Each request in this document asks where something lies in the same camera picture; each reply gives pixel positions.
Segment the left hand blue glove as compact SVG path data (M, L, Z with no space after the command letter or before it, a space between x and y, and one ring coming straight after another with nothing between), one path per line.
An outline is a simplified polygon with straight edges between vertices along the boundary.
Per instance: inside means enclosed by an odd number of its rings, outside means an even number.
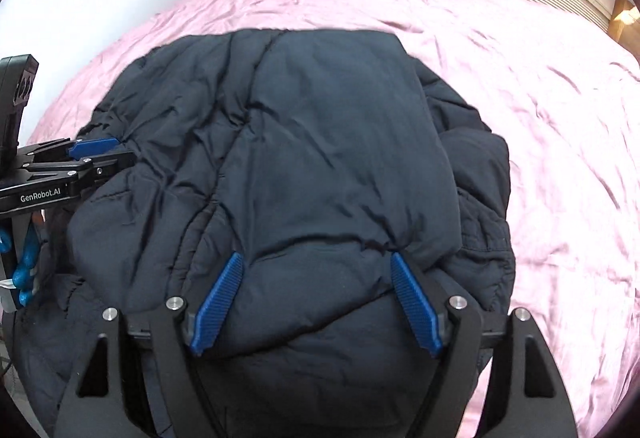
M1 309L5 313L28 305L39 289L43 228L39 211L1 221Z

